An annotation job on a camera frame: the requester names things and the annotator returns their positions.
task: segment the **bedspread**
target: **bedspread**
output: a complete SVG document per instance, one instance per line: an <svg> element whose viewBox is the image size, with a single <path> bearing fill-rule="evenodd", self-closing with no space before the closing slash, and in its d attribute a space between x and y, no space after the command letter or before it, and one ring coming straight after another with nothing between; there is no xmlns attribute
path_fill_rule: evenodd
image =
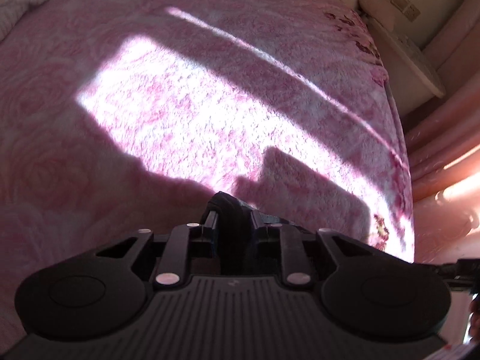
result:
<svg viewBox="0 0 480 360"><path fill-rule="evenodd" d="M27 275L217 191L413 260L387 73L339 0L49 0L0 61L0 352Z"/></svg>

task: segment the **screw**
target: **screw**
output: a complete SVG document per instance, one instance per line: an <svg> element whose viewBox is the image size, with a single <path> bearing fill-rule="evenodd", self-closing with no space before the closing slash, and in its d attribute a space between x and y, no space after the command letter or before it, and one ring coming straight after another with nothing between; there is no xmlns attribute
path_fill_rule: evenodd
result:
<svg viewBox="0 0 480 360"><path fill-rule="evenodd" d="M171 286L172 284L176 284L180 281L180 276L173 273L158 274L155 278L155 281L157 281L159 284L163 284L164 286Z"/></svg>
<svg viewBox="0 0 480 360"><path fill-rule="evenodd" d="M311 277L309 274L305 274L303 272L295 272L292 274L289 274L286 277L286 280L295 286L304 286L305 284L308 284L311 280Z"/></svg>

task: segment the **wall socket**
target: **wall socket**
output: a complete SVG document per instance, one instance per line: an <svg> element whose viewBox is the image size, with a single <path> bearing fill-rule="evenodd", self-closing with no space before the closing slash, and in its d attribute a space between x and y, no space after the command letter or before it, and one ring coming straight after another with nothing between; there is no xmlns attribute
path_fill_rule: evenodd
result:
<svg viewBox="0 0 480 360"><path fill-rule="evenodd" d="M413 4L410 4L404 11L403 14L405 17L410 20L414 21L418 16L420 16L420 11L419 9L414 6Z"/></svg>
<svg viewBox="0 0 480 360"><path fill-rule="evenodd" d="M392 5L397 8L409 20L414 21L420 16L420 10L414 6L410 0L390 0Z"/></svg>

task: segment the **black mount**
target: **black mount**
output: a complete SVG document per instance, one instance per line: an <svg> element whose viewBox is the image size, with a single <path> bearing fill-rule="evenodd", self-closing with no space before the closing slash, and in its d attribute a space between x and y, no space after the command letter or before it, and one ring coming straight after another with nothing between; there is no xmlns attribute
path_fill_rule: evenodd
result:
<svg viewBox="0 0 480 360"><path fill-rule="evenodd" d="M115 342L130 342L125 350L145 346L141 355L131 353L139 359L243 359L251 358L248 350L268 359L269 348L272 358L291 352L309 359L318 343L340 339L363 351L343 359L421 359L443 345L436 332L450 307L448 286L478 291L479 260L409 264L333 230L312 234L284 220L265 223L255 210L243 214L249 225L240 238L207 211L201 224L177 226L169 235L141 229L31 275L15 297L29 335L5 359L62 358L65 348L87 356L88 348L93 353ZM242 246L231 245L239 239ZM180 328L190 336L171 338L174 356L162 345L167 332ZM215 352L224 345L215 343L217 329L245 350L242 356ZM153 350L139 332L163 344ZM299 342L303 350L292 350ZM183 357L182 345L192 346ZM204 345L210 349L202 352ZM113 346L108 358L125 358ZM325 350L318 358L341 352L335 345Z"/></svg>

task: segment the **floral pattern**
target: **floral pattern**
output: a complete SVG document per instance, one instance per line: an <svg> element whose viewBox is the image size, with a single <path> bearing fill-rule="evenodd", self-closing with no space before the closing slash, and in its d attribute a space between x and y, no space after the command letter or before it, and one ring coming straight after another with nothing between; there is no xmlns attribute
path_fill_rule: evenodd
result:
<svg viewBox="0 0 480 360"><path fill-rule="evenodd" d="M388 76L339 0L49 0L0 60L0 352L26 276L217 191L413 259Z"/></svg>

